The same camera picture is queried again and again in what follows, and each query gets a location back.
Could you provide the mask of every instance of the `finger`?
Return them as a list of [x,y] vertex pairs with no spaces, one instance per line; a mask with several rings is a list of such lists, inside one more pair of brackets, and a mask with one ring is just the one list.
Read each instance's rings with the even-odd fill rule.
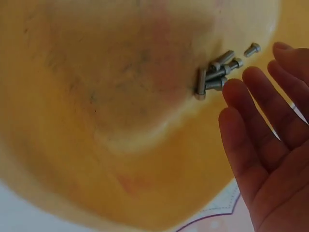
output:
[[309,86],[309,49],[293,49],[287,44],[275,43],[273,53],[284,70]]
[[268,172],[260,163],[237,110],[223,110],[219,116],[219,125],[227,158],[245,203],[250,208],[267,180]]
[[290,150],[309,139],[307,124],[296,115],[260,69],[248,68],[243,81]]
[[309,122],[309,87],[305,82],[289,74],[275,60],[269,63],[268,72]]
[[227,105],[237,109],[244,120],[247,133],[263,166],[270,172],[277,169],[289,149],[264,121],[245,84],[240,80],[231,80],[224,87],[223,95]]

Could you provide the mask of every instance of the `screw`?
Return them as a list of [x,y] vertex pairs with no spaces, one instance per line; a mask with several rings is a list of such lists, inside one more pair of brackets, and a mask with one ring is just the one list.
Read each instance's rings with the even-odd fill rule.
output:
[[195,93],[195,98],[198,101],[203,101],[206,99],[206,90],[205,90],[206,73],[207,73],[206,69],[201,69],[199,71],[197,90]]
[[243,61],[242,59],[239,58],[234,58],[229,64],[228,66],[230,66],[231,70],[234,69],[239,69],[243,66]]
[[206,82],[205,89],[206,90],[215,89],[217,91],[222,91],[227,81],[228,79],[224,76],[224,77],[219,78],[218,80]]
[[217,72],[207,73],[205,81],[210,81],[210,80],[215,79],[217,77],[229,75],[231,73],[231,71],[232,70],[231,70],[230,66],[226,64],[226,65],[222,66],[221,69]]
[[252,56],[254,53],[258,53],[258,52],[260,52],[260,51],[261,51],[261,46],[258,45],[257,43],[253,43],[253,44],[251,44],[251,47],[248,48],[248,49],[245,51],[244,55],[245,55],[245,57],[249,58],[249,57]]
[[214,72],[219,71],[221,69],[221,66],[227,63],[233,57],[235,57],[234,51],[228,51],[224,53],[222,56],[217,58],[214,62],[210,63],[210,69]]

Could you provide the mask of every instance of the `white surface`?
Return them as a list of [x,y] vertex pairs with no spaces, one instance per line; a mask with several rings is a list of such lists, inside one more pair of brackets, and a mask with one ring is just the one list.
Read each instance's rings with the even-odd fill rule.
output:
[[20,199],[0,182],[0,232],[92,232]]

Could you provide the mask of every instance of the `orange surface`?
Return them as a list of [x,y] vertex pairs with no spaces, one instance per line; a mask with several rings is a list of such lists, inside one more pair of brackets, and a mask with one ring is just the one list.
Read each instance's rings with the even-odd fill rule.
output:
[[[0,177],[94,228],[183,221],[232,178],[217,125],[224,101],[194,99],[195,71],[252,42],[265,66],[279,3],[0,0]],[[293,5],[291,16],[291,4],[276,39],[306,45],[295,27],[306,10]]]

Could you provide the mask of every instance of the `hand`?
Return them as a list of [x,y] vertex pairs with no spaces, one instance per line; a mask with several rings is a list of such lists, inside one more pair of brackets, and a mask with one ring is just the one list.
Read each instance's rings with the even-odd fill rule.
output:
[[[309,49],[273,48],[268,71],[309,121]],[[256,232],[309,231],[309,127],[263,72],[248,68],[223,90],[219,117],[225,152]],[[277,139],[249,94],[265,113]]]

